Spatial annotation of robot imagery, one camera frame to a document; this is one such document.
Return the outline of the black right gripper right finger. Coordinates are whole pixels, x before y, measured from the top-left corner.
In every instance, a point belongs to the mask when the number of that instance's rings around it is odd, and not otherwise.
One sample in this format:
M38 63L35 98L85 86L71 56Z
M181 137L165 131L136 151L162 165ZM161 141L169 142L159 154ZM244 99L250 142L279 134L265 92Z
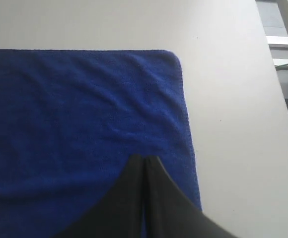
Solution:
M148 238L233 238L180 190L158 156L144 159L144 216Z

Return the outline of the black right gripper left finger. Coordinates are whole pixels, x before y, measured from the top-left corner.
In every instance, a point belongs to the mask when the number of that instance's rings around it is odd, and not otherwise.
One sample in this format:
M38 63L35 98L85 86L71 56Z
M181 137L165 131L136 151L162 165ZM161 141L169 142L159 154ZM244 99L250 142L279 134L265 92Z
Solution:
M131 155L114 186L56 238L139 238L142 226L144 161Z

